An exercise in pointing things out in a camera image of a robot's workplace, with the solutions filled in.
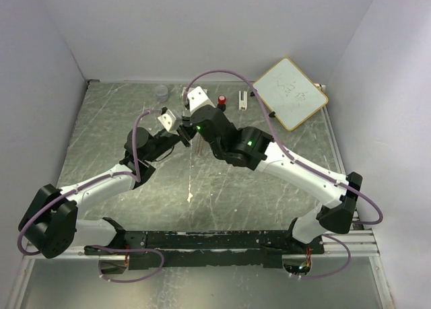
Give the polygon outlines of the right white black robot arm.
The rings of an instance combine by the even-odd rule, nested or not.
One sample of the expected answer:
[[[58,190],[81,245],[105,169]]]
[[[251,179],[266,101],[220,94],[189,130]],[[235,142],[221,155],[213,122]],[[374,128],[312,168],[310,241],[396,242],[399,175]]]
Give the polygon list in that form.
[[[270,134],[256,127],[237,129],[219,108],[210,105],[196,109],[191,123],[209,143],[215,158],[285,180],[318,200],[313,210],[291,223],[286,236],[290,252],[301,253],[325,232],[349,232],[361,175],[330,172],[295,153],[283,152]]]

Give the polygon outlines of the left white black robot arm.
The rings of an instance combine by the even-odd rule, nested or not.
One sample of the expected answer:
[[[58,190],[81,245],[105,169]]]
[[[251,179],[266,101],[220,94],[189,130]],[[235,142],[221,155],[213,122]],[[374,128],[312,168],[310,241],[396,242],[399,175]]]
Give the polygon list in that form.
[[[30,254],[23,246],[27,239],[36,248],[34,254],[47,259],[69,248],[93,244],[101,245],[109,254],[122,252],[126,238],[117,222],[82,217],[93,206],[145,184],[155,172],[152,162],[177,143],[188,147],[196,129],[185,121],[175,121],[173,127],[173,132],[162,129],[155,135],[135,127],[127,136],[124,158],[111,169],[77,184],[62,188],[47,184],[40,188],[19,224],[19,250]]]

